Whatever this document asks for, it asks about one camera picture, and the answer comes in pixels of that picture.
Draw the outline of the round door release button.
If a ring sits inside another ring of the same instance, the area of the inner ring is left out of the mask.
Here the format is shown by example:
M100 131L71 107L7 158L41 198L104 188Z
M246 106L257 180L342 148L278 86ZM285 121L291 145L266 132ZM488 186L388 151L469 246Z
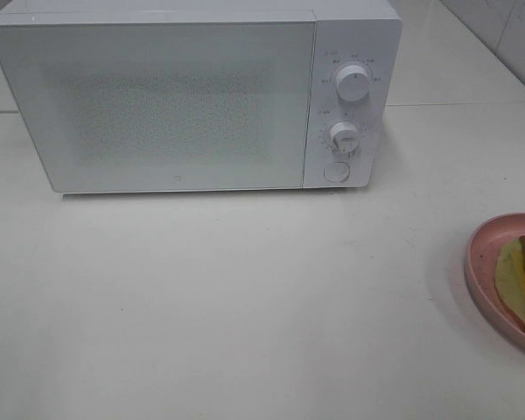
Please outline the round door release button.
M325 179L332 183L344 182L349 176L350 166L345 162L333 162L324 169Z

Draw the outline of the white microwave door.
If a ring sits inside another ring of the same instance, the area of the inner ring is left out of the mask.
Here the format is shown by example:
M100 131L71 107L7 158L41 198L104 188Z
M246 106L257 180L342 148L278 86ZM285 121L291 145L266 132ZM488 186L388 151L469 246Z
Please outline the white microwave door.
M312 23L0 27L59 193L302 184Z

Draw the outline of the pink plate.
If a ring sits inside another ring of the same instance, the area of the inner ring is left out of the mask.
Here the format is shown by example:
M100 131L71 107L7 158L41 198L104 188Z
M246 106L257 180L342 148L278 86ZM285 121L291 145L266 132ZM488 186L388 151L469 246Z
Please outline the pink plate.
M501 247L525 235L525 213L499 215L481 224L465 251L465 283L486 321L510 343L525 352L525 329L501 302L494 273Z

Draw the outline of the white bread sandwich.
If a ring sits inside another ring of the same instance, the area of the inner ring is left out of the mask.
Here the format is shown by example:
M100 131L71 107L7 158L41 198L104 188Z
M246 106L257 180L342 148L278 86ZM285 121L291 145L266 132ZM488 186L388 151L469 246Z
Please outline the white bread sandwich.
M494 284L507 313L525 333L525 235L500 248Z

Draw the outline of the white lower timer knob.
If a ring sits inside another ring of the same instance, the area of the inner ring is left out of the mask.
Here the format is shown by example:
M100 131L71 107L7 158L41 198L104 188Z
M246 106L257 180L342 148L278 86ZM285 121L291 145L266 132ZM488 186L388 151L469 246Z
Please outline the white lower timer knob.
M330 145L341 154L356 150L360 143L360 130L351 122L337 122L329 129Z

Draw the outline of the white upper power knob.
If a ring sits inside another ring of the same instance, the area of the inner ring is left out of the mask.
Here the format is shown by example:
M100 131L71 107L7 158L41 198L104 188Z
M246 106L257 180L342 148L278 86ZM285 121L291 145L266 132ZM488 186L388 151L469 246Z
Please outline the white upper power knob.
M337 94L345 102L358 102L369 93L370 75L360 64L343 66L336 73L334 80Z

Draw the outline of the white microwave oven body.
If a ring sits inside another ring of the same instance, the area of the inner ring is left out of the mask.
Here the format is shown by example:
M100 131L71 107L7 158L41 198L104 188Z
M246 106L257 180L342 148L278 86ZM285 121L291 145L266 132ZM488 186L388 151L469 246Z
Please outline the white microwave oven body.
M402 32L401 19L387 1L13 1L0 10L0 27L270 23L315 26L301 186L169 192L365 186ZM336 91L335 75L348 64L360 64L370 75L369 93L357 102L343 101ZM338 122L360 130L359 146L349 154L330 145L329 129ZM324 169L333 162L350 166L346 181L325 179Z

